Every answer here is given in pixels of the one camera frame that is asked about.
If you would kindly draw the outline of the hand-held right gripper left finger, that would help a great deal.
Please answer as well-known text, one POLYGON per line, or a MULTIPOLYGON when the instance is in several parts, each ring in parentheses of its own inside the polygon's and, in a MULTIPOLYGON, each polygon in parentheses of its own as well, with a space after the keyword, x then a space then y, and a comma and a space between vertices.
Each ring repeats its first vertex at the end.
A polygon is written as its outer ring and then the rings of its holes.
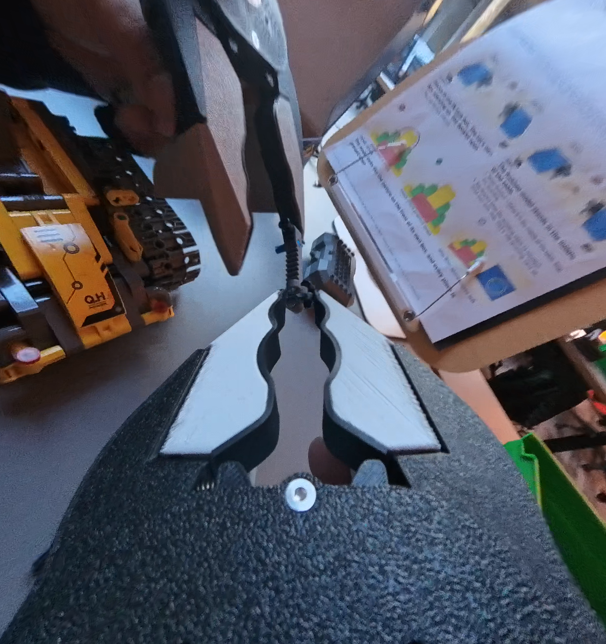
POLYGON ((214 469, 251 472, 274 451, 279 413, 271 372, 281 356, 282 292, 274 292, 214 340, 174 413, 160 449, 214 469))

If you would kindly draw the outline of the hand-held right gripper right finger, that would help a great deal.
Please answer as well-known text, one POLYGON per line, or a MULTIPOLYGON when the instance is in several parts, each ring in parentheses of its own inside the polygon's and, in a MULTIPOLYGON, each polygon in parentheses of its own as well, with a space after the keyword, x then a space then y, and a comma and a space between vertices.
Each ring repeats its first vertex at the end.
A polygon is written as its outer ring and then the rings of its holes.
POLYGON ((440 453, 441 440, 393 343, 326 294, 315 297, 323 387, 323 440, 357 471, 379 461, 400 476, 399 458, 440 453))

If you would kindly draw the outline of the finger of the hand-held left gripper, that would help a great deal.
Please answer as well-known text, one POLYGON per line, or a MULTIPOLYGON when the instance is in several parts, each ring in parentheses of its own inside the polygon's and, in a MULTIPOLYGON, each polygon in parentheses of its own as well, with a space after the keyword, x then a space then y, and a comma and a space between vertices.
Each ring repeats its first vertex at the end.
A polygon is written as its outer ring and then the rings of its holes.
POLYGON ((253 229, 244 167, 243 93, 220 42, 196 22, 205 121, 177 135, 156 157, 154 184, 163 198, 201 202, 227 272, 239 274, 253 229))
POLYGON ((301 141, 292 106, 282 96, 260 104, 260 152, 277 212, 303 232, 304 164, 301 141))

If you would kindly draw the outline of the dark grey toothed toy rack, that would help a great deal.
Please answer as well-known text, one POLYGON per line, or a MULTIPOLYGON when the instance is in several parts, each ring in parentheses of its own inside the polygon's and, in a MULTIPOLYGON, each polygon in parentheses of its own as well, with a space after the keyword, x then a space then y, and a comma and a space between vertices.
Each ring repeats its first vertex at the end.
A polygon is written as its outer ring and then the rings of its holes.
POLYGON ((275 246, 275 253, 284 255, 285 306, 291 312, 300 313, 313 305, 313 293, 304 280, 305 241, 299 229, 287 218, 281 216, 278 227, 282 233, 282 243, 275 246))

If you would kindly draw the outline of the yellow toy tracked robot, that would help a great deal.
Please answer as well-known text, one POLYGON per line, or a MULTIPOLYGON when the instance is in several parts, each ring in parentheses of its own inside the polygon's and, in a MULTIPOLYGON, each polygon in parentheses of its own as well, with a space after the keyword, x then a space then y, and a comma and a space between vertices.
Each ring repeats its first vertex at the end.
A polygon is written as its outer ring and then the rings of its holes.
POLYGON ((126 145, 0 91, 0 383, 173 317, 196 242, 126 145))

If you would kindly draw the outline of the person's left forearm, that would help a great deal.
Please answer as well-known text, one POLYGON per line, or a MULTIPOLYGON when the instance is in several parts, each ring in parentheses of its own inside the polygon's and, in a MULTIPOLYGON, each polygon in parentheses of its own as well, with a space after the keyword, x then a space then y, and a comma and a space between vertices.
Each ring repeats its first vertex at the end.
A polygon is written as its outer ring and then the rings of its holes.
POLYGON ((0 1, 0 85, 99 99, 84 78, 51 47, 30 1, 0 1))

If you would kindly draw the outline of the grey desk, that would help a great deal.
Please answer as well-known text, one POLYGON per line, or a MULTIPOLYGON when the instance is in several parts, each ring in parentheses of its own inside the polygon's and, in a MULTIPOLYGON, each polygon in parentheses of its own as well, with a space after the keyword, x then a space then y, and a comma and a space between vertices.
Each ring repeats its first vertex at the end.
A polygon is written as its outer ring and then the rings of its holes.
POLYGON ((238 278, 218 258, 174 320, 0 386, 0 641, 482 643, 509 640, 519 570, 472 509, 427 490, 286 485, 196 490, 205 466, 157 455, 170 376, 283 284, 275 213, 238 278))

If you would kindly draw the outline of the person's right hand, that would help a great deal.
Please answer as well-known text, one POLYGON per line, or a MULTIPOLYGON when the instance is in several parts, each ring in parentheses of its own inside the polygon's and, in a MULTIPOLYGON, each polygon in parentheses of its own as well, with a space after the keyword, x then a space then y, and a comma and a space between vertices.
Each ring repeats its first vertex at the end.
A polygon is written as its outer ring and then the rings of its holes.
POLYGON ((328 486, 349 486, 352 471, 331 454, 322 437, 314 438, 308 448, 308 463, 311 474, 328 486))

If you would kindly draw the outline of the person's left hand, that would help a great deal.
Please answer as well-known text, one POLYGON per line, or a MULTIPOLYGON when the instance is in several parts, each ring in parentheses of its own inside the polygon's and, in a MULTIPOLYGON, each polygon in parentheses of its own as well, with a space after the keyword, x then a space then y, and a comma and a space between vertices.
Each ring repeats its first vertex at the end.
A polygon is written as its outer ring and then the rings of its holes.
POLYGON ((145 157, 175 134, 175 95, 139 1, 31 1, 50 45, 115 107, 117 128, 145 157))

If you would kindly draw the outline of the grey brick battery block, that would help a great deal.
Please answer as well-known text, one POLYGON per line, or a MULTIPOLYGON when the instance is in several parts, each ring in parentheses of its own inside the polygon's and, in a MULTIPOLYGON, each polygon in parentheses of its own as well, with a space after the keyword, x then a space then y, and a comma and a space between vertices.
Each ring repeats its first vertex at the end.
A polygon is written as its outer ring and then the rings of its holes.
POLYGON ((355 253, 337 235, 324 232, 311 246, 303 284, 349 308, 355 301, 355 268, 355 253))

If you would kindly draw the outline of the green plastic bin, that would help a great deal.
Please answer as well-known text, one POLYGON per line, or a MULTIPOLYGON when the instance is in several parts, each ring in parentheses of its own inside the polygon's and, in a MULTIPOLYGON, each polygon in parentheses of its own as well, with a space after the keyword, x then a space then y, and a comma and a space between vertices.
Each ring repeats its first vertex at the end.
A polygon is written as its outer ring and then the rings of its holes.
POLYGON ((606 522, 537 436, 504 444, 585 599, 606 627, 606 522))

